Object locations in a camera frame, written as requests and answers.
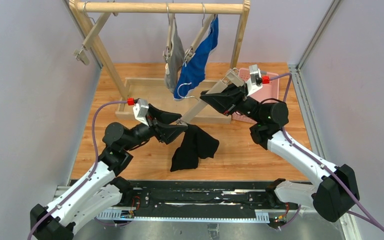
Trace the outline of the black underwear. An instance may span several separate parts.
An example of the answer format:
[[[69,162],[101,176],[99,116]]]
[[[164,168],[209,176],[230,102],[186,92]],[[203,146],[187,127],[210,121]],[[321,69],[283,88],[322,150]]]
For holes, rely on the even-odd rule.
[[[220,141],[197,125],[188,125],[180,147],[171,159],[170,172],[196,169],[200,159],[214,158]]]

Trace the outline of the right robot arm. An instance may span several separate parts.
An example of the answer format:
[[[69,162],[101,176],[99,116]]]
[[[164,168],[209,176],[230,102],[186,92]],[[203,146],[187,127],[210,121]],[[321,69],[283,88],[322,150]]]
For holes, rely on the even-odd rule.
[[[246,87],[234,84],[219,93],[202,91],[199,98],[223,115],[239,113],[254,120],[249,128],[253,142],[289,162],[312,183],[304,186],[280,180],[269,188],[276,201],[313,207],[333,223],[360,200],[356,174],[349,165],[337,166],[323,159],[286,132],[289,109],[284,101],[257,101],[248,95]]]

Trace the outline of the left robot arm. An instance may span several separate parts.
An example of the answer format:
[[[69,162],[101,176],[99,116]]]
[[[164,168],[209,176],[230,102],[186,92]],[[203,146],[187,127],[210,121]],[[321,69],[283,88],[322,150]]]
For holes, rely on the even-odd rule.
[[[156,138],[166,145],[188,129],[182,115],[154,107],[143,99],[131,103],[138,124],[127,128],[120,122],[110,123],[102,141],[102,152],[95,149],[90,169],[58,198],[30,211],[28,239],[72,240],[98,214],[131,197],[130,182],[122,177],[133,156],[130,151]]]

